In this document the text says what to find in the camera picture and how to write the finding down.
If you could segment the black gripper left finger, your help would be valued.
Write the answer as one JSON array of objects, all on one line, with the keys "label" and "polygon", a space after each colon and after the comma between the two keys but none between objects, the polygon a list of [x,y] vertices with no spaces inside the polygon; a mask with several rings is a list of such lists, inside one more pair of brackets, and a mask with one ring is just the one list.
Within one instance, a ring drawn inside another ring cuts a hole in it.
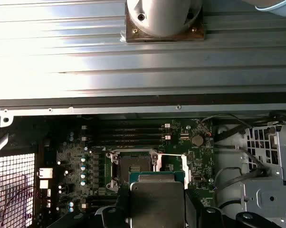
[{"label": "black gripper left finger", "polygon": [[95,213],[69,212],[53,223],[54,228],[129,228],[130,190],[121,188],[114,205]]}]

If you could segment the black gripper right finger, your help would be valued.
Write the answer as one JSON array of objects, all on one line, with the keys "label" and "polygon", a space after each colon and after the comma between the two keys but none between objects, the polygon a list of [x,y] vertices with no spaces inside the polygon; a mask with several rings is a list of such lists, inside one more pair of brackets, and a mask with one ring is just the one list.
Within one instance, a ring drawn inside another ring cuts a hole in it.
[{"label": "black gripper right finger", "polygon": [[185,190],[185,220],[190,228],[277,228],[279,225],[253,212],[240,212],[234,219],[217,207],[205,207]]}]

